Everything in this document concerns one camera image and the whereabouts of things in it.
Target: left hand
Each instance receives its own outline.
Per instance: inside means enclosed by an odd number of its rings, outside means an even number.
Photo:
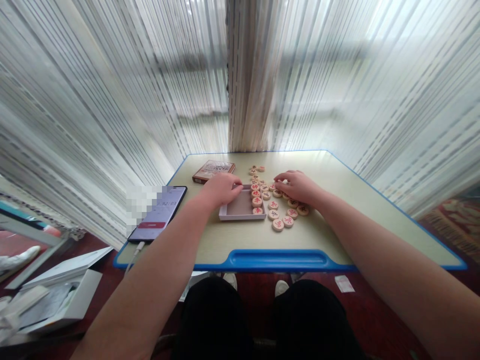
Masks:
[[[220,172],[203,185],[197,196],[213,211],[222,205],[231,203],[243,188],[242,180],[238,176]]]

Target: striped curtain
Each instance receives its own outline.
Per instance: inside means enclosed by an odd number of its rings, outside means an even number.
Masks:
[[[230,151],[327,149],[414,217],[480,181],[480,2],[234,1]]]
[[[327,149],[418,216],[480,180],[479,6],[0,0],[0,175],[116,248],[188,154]]]
[[[127,194],[228,150],[226,16],[223,0],[0,0],[0,175],[119,248]]]

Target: patterned rug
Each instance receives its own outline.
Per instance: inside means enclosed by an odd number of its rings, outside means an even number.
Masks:
[[[434,229],[439,240],[455,247],[480,265],[480,203],[454,198],[444,201],[419,220],[427,230]]]

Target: blue table edge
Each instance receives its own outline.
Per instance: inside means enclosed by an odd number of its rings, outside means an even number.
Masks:
[[[421,226],[416,220],[412,219],[406,212],[391,202],[380,191],[373,187],[369,182],[363,179],[355,171],[353,171],[347,164],[336,157],[332,152],[326,149],[310,149],[310,150],[290,150],[290,151],[263,151],[264,153],[287,153],[287,152],[300,152],[300,151],[325,151],[332,155],[335,159],[341,162],[347,169],[354,173],[365,184],[372,188],[377,194],[380,194],[385,200],[393,205],[399,212],[406,216],[410,221],[422,229],[428,236],[439,243],[444,249],[452,254],[459,262],[459,265],[441,265],[445,270],[466,270],[467,264],[450,248],[448,248],[443,242],[428,232],[423,226]],[[175,177],[179,169],[184,164],[185,160],[190,155],[209,155],[209,154],[248,154],[248,152],[208,152],[201,154],[189,154],[187,155],[180,166],[176,169],[167,185]],[[125,242],[120,251],[113,259],[113,266],[118,269],[126,269],[128,264],[119,263],[118,257],[127,246],[128,242]],[[338,264],[323,251],[319,249],[235,249],[228,254],[227,259],[220,264],[195,264],[194,271],[215,271],[215,272],[336,272],[336,271],[357,271],[355,265],[342,265]]]

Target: black pants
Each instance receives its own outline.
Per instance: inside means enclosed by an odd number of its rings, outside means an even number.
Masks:
[[[300,280],[275,298],[278,359],[364,359],[337,297]],[[220,277],[192,286],[185,299],[172,359],[251,359],[253,340],[237,291]]]

